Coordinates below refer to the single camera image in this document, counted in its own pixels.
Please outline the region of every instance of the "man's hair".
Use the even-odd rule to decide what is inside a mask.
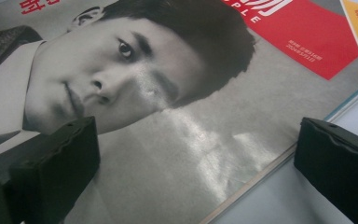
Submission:
[[[100,21],[128,17],[167,27],[206,61],[210,74],[204,85],[178,105],[220,90],[240,71],[246,71],[255,51],[255,39],[241,14],[221,0],[119,0],[103,12]]]

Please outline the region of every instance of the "man's nose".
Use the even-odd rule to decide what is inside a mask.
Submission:
[[[96,90],[100,103],[109,104],[116,100],[132,77],[131,73],[124,69],[100,71],[93,75],[91,85]]]

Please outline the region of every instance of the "white shirt collar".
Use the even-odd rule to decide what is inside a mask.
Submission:
[[[0,65],[0,134],[22,129],[31,66],[42,42],[20,46]]]

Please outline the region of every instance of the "man's eyebrow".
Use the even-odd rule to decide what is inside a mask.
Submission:
[[[168,94],[169,100],[175,101],[179,95],[179,88],[159,71],[153,71],[152,76],[162,87],[162,89],[164,89],[164,91]]]
[[[145,56],[153,57],[153,50],[150,48],[149,40],[144,35],[139,33],[134,32],[132,34],[138,42],[139,48],[144,52]]]

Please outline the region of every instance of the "man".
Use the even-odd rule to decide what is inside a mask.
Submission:
[[[219,90],[253,52],[241,16],[219,0],[93,7],[67,34],[22,46],[0,66],[0,134],[52,133],[86,116],[111,132]]]

